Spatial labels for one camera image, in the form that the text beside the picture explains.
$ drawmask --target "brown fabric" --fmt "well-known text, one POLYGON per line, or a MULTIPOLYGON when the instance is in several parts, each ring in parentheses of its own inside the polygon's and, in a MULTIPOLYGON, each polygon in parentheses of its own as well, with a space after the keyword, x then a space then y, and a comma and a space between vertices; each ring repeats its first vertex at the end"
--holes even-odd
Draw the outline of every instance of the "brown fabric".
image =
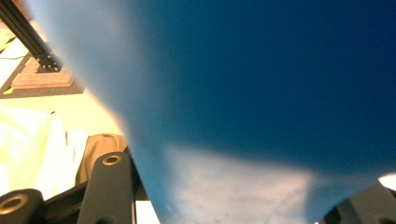
POLYGON ((76 185, 90 179, 95 161, 114 151, 124 151, 128 146, 126 139, 121 135, 102 133, 88 137, 84 156, 76 175, 76 185))

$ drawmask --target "bolt hole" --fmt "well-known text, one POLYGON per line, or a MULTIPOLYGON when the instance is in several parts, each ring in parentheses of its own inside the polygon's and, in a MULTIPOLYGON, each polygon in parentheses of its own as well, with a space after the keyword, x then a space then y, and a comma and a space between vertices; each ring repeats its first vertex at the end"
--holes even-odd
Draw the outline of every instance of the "bolt hole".
POLYGON ((378 221, 380 224, 396 224, 396 221, 389 217, 381 217, 378 221))
POLYGON ((120 157, 120 156, 109 156, 109 157, 106 157, 106 158, 103 160, 103 164, 104 164, 104 165, 114 165, 114 164, 116 164, 116 163, 119 163, 120 160, 121 160, 121 157, 120 157))
POLYGON ((111 217, 102 217, 96 222, 96 224, 111 224, 111 223, 113 223, 113 218, 111 217))
POLYGON ((18 210, 22 206, 24 206, 26 202, 27 196, 25 194, 17 194, 11 198, 6 199, 5 201, 0 203, 0 215, 5 215, 18 210))
POLYGON ((5 203, 3 208, 5 208, 5 209, 11 208, 11 207, 14 207, 14 206, 18 205, 21 202, 22 202, 21 199, 13 199, 13 200, 5 203))

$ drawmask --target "metal hole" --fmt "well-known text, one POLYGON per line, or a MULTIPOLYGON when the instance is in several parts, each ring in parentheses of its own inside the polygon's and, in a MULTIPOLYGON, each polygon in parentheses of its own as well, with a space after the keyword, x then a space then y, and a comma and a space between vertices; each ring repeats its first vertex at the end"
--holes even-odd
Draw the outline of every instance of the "metal hole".
POLYGON ((0 215, 12 213, 27 203, 26 194, 17 194, 0 203, 0 215))
POLYGON ((104 165, 114 165, 116 163, 119 163, 121 160, 120 156, 109 156, 103 159, 103 164, 104 165))

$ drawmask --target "white cloth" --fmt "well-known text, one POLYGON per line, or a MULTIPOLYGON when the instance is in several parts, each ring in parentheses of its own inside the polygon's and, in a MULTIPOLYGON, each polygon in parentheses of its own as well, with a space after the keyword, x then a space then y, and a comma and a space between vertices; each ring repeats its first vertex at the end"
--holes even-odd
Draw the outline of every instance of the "white cloth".
POLYGON ((72 188, 87 138, 56 115, 0 106, 0 195, 38 189, 47 200, 72 188))

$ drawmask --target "black metal bracket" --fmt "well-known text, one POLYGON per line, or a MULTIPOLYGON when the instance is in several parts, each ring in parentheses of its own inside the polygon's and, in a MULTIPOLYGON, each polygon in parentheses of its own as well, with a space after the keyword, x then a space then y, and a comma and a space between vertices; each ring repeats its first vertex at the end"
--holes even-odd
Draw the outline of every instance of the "black metal bracket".
POLYGON ((334 207, 319 224, 396 224, 396 191, 376 183, 334 207))
POLYGON ((23 189, 0 197, 2 224, 136 223, 135 195, 141 186, 131 156, 108 153, 96 160, 91 179, 47 201, 23 189))
POLYGON ((59 72, 62 63, 11 0, 0 0, 0 19, 40 64, 39 73, 59 72))

